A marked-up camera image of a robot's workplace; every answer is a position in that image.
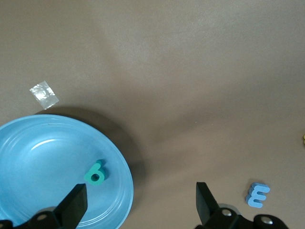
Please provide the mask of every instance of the clear plastic wrapper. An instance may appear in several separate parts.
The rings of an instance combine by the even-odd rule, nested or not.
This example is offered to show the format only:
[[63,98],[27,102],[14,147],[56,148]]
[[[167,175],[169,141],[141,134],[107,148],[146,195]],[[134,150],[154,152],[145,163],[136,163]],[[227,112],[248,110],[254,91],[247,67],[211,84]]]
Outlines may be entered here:
[[32,92],[43,109],[48,109],[59,101],[53,90],[45,81],[31,88],[30,92]]

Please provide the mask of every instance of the blue plate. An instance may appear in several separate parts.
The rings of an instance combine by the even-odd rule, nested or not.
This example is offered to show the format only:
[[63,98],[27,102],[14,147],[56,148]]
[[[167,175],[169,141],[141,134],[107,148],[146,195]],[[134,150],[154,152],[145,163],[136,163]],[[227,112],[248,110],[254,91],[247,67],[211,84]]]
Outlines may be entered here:
[[[84,175],[102,161],[105,180]],[[88,210],[82,229],[115,229],[133,199],[132,176],[117,147],[93,127],[59,115],[33,115],[0,127],[0,219],[14,226],[37,211],[57,206],[76,184],[86,183]]]

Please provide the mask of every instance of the blue foam letter e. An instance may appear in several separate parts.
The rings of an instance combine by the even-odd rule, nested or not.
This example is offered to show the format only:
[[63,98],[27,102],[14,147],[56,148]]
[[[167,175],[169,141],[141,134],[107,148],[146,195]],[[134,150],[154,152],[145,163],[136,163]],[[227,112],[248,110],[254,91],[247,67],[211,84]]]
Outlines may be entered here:
[[246,197],[248,205],[255,208],[261,208],[263,206],[261,201],[266,200],[266,195],[264,193],[268,193],[269,191],[270,188],[268,185],[254,182]]

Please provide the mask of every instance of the plastic piece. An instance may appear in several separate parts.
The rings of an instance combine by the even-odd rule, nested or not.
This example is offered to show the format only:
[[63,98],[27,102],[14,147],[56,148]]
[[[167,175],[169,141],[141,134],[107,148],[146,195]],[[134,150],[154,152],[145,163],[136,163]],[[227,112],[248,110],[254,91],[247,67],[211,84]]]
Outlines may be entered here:
[[91,185],[100,185],[105,180],[105,171],[102,169],[102,161],[97,160],[88,173],[84,176],[84,180]]
[[249,189],[246,202],[251,207],[261,208],[263,206],[261,201],[266,200],[266,195],[264,193],[268,193],[269,191],[270,188],[268,185],[254,182]]
[[14,225],[57,206],[97,158],[106,179],[87,185],[88,210],[81,229],[117,229],[132,206],[133,184],[118,148],[81,121],[50,114],[16,119],[0,127],[0,219]]
[[45,81],[31,88],[30,92],[32,92],[43,109],[48,109],[59,101],[53,90]]

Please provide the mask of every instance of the screw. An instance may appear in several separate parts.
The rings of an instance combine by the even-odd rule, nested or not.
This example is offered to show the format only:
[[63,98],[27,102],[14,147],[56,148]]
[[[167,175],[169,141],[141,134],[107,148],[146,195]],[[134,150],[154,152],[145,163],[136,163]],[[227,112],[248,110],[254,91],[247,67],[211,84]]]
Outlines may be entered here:
[[264,222],[265,224],[273,224],[272,220],[267,217],[267,216],[262,216],[262,222]]
[[37,220],[43,220],[43,219],[45,219],[46,217],[47,217],[46,214],[42,214],[42,215],[40,215],[40,216],[37,217]]
[[223,214],[224,216],[231,216],[231,215],[232,215],[232,213],[231,213],[228,209],[222,210],[222,214]]

